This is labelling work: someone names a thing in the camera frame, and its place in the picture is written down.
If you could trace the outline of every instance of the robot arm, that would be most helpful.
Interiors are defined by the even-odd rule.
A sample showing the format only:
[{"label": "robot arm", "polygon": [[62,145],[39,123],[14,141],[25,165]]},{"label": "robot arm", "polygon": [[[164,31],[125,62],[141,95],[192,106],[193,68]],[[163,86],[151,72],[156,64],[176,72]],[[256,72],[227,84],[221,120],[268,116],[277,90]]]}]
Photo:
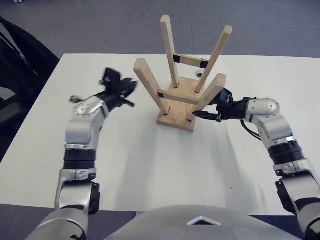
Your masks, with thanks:
[{"label": "robot arm", "polygon": [[102,91],[87,99],[72,96],[72,119],[65,133],[63,169],[60,170],[55,210],[31,233],[28,240],[86,240],[89,215],[99,210],[100,185],[93,182],[97,169],[96,151],[105,119],[115,108],[134,104],[126,98],[135,90],[136,81],[121,80],[119,72],[107,68]]},{"label": "robot arm", "polygon": [[[275,183],[284,209],[297,216],[306,240],[320,238],[320,179],[311,161],[305,158],[288,122],[280,114],[279,103],[270,98],[244,98],[234,101],[227,89],[210,103],[218,114],[197,111],[197,117],[215,120],[241,120],[242,126],[262,141],[281,177]],[[258,133],[245,125],[253,123]]]}]

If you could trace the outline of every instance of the cable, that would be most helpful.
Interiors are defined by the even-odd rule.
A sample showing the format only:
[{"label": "cable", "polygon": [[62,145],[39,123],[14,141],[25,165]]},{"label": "cable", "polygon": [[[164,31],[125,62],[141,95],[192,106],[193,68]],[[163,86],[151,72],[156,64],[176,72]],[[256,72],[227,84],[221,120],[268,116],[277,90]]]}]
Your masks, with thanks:
[{"label": "cable", "polygon": [[259,136],[259,134],[256,133],[256,132],[254,132],[254,131],[252,131],[252,130],[250,130],[250,129],[246,126],[245,121],[244,121],[243,119],[240,120],[240,122],[241,122],[241,126],[242,126],[251,136],[253,136],[254,138],[256,138],[256,139],[258,139],[258,140],[260,140],[260,141],[262,141],[261,138],[260,138],[260,136]]}]

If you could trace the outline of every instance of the white table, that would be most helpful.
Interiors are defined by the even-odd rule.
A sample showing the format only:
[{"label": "white table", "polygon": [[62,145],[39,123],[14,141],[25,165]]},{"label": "white table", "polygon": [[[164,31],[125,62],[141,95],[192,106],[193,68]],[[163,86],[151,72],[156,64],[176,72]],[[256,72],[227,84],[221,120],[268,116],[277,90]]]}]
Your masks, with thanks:
[{"label": "white table", "polygon": [[[54,206],[72,115],[69,97],[100,92],[98,81],[105,67],[137,78],[133,72],[137,58],[147,60],[162,89],[169,88],[165,55],[63,56],[0,164],[1,204]],[[196,70],[179,64],[181,76],[195,78]],[[226,87],[235,100],[277,100],[304,154],[320,173],[320,59],[223,55],[207,83],[219,72],[227,75]],[[250,215],[288,215],[277,195],[278,177],[267,151],[239,121],[197,119],[194,133],[189,133],[156,124],[159,109],[142,84],[130,100],[136,107],[114,110],[100,134],[96,181],[101,210],[201,204]]]}]

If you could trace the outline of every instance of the gray floor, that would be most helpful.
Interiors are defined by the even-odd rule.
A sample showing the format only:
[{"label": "gray floor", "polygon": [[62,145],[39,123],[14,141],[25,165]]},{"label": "gray floor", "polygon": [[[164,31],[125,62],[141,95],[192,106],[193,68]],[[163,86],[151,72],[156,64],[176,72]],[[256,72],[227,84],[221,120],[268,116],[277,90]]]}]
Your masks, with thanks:
[{"label": "gray floor", "polygon": [[[0,2],[0,15],[33,34],[59,58],[64,53],[164,54],[159,25],[163,14],[171,17],[180,54],[211,54],[223,27],[231,25],[223,54],[320,58],[319,0]],[[51,211],[0,205],[0,240],[24,239]],[[101,211],[91,218],[89,236],[102,239],[133,217],[133,212]],[[299,229],[285,223],[277,219],[274,225],[292,233]]]}]

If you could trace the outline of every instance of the wooden stool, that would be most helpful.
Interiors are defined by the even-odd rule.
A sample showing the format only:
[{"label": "wooden stool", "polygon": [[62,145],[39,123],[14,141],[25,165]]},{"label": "wooden stool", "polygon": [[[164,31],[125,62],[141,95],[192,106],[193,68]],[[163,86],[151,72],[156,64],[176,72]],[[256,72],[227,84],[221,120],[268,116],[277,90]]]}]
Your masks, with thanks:
[{"label": "wooden stool", "polygon": [[[133,70],[160,108],[157,124],[194,132],[196,116],[192,113],[203,110],[225,87],[227,76],[218,73],[208,88],[204,84],[226,45],[233,28],[226,26],[209,60],[175,53],[170,17],[164,15],[160,21],[165,51],[168,58],[172,84],[169,91],[161,90],[147,61],[138,58]],[[200,80],[180,77],[177,63],[204,69]]]}]

